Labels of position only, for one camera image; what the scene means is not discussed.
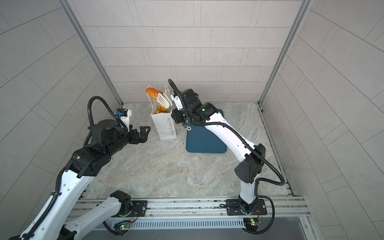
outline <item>gray stone surface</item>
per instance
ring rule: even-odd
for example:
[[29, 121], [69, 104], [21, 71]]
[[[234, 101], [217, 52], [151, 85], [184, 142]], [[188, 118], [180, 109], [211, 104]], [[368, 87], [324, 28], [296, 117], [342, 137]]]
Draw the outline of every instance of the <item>gray stone surface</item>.
[[[245, 138], [266, 148], [266, 159], [278, 167], [255, 103], [214, 103], [225, 119]], [[145, 144], [128, 144], [116, 153], [89, 185], [84, 197], [104, 199], [116, 190], [132, 198], [237, 196], [240, 180], [234, 168], [238, 160], [228, 148], [224, 154], [189, 153], [185, 149], [187, 132], [176, 126], [177, 139], [161, 141], [154, 127], [150, 104], [127, 104], [132, 110], [133, 128], [151, 126]], [[267, 166], [262, 177], [278, 180]], [[285, 186], [260, 182], [259, 194], [286, 195]]]

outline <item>tiled wall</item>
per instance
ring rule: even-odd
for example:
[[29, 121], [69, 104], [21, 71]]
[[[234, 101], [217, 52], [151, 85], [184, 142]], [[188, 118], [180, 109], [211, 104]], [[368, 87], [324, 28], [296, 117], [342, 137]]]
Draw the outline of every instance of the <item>tiled wall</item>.
[[[43, 207], [88, 134], [86, 105], [118, 106], [56, 0], [0, 1], [0, 238]], [[94, 103], [95, 121], [107, 111]]]
[[258, 101], [301, 1], [68, 0], [123, 102], [172, 78], [202, 101]]
[[263, 105], [323, 239], [384, 237], [383, 16], [384, 1], [314, 0]]

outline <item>metal corner post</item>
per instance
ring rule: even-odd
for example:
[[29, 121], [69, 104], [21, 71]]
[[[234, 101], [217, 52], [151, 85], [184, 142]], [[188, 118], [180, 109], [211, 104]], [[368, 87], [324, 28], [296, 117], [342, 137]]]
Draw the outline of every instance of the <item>metal corner post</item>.
[[70, 22], [72, 28], [74, 29], [75, 33], [79, 37], [81, 43], [83, 44], [85, 50], [87, 51], [89, 57], [91, 58], [93, 64], [95, 65], [97, 71], [100, 73], [100, 76], [103, 78], [104, 82], [107, 84], [110, 91], [115, 96], [116, 100], [118, 101], [119, 105], [122, 105], [121, 98], [119, 94], [117, 93], [116, 89], [114, 88], [111, 80], [109, 79], [107, 73], [105, 72], [105, 69], [103, 65], [101, 64], [100, 59], [96, 55], [93, 47], [91, 46], [87, 36], [85, 35], [85, 32], [83, 31], [83, 28], [80, 26], [75, 14], [73, 13], [71, 7], [69, 6], [67, 0], [58, 0], [58, 3], [60, 7], [62, 8], [65, 16], [67, 17], [68, 21]]
[[299, 11], [297, 12], [295, 20], [293, 21], [293, 24], [292, 24], [291, 30], [288, 34], [288, 37], [286, 38], [285, 43], [283, 45], [283, 48], [281, 49], [280, 55], [276, 61], [276, 64], [272, 69], [271, 76], [269, 77], [269, 80], [266, 83], [265, 89], [264, 89], [263, 94], [262, 94], [260, 101], [259, 101], [259, 105], [263, 105], [265, 98], [269, 92], [269, 89], [271, 88], [272, 83], [275, 80], [277, 73], [279, 72], [279, 69], [280, 69], [280, 67], [284, 61], [284, 58], [287, 55], [288, 50], [291, 47], [293, 40], [294, 40], [294, 38], [295, 38], [299, 28], [300, 28], [300, 25], [301, 25], [302, 21], [304, 20], [306, 13], [308, 12], [308, 9], [309, 9], [311, 2], [312, 2], [312, 0], [303, 0], [303, 2], [301, 3], [301, 6], [299, 8]]

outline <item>gray tile wall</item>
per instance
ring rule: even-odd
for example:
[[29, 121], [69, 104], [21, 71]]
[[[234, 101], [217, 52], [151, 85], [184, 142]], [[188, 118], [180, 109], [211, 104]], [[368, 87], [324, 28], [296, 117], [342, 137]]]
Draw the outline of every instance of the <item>gray tile wall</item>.
[[[47, 201], [88, 134], [94, 95], [118, 106], [57, 1], [0, 1], [2, 238], [24, 230]], [[107, 117], [93, 105], [95, 121]]]
[[263, 106], [323, 239], [384, 237], [383, 32], [383, 1], [313, 0]]
[[202, 101], [249, 102], [260, 99], [301, 1], [69, 3], [123, 101], [148, 101], [148, 84], [162, 90], [172, 78]]

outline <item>dark blue mat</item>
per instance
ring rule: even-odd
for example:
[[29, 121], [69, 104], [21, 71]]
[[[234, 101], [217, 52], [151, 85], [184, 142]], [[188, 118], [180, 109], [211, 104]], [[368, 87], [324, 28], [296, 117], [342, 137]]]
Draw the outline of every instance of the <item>dark blue mat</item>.
[[225, 153], [227, 146], [213, 132], [205, 127], [195, 127], [189, 124], [192, 128], [187, 131], [187, 143], [185, 147], [188, 152], [200, 153]]

